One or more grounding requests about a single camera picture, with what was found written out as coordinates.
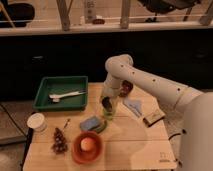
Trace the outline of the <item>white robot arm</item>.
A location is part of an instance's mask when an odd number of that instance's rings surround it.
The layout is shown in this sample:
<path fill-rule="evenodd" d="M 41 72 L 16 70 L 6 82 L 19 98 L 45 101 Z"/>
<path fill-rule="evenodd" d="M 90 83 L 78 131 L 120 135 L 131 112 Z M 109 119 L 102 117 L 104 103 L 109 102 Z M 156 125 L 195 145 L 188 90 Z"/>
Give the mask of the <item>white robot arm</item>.
<path fill-rule="evenodd" d="M 184 114 L 177 171 L 213 171 L 213 92 L 136 69 L 128 54 L 108 58 L 105 69 L 103 97 L 117 97 L 127 80 Z"/>

